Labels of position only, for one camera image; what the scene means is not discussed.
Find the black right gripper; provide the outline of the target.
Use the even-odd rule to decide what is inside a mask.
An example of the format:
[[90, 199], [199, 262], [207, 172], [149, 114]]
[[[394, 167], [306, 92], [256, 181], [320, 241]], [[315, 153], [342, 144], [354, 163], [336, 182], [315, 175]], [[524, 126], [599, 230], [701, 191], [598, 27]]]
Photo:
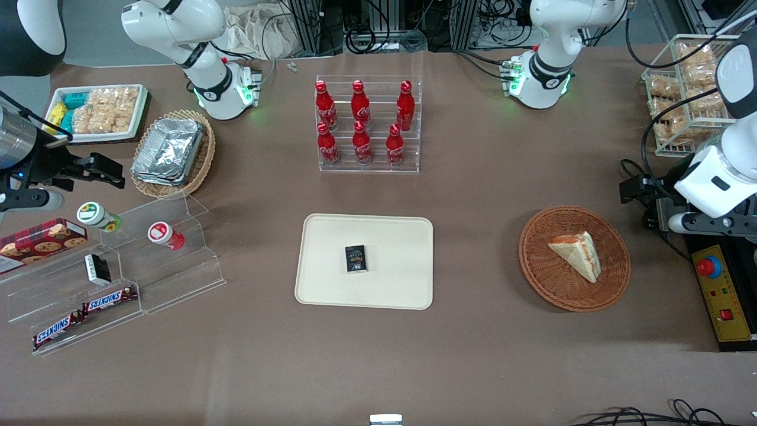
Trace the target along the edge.
[[59, 209], [73, 180], [124, 189], [121, 175], [122, 164], [100, 153], [76, 160], [65, 147], [48, 149], [44, 143], [2, 137], [2, 209]]

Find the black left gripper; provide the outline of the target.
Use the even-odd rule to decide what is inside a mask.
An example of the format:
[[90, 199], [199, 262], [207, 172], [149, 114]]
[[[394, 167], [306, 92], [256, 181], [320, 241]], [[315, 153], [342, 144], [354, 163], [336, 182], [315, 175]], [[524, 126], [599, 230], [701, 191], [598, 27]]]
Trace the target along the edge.
[[657, 189], [651, 178], [630, 177], [619, 183], [619, 197], [623, 205], [641, 198], [649, 204], [649, 229], [665, 233], [670, 231], [669, 219], [674, 215], [689, 213], [690, 206], [674, 189], [674, 184], [684, 175], [687, 167], [671, 167], [665, 176], [657, 176], [668, 196]]

